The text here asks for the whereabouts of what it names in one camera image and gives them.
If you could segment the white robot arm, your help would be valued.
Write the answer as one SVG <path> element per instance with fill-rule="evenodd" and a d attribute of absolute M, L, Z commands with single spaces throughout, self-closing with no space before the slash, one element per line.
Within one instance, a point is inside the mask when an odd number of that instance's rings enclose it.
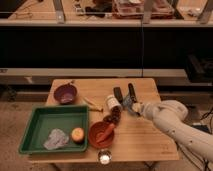
<path fill-rule="evenodd" d="M 183 122 L 188 115 L 188 109 L 181 102 L 165 100 L 134 103 L 133 109 L 176 142 L 213 162 L 213 135 Z"/>

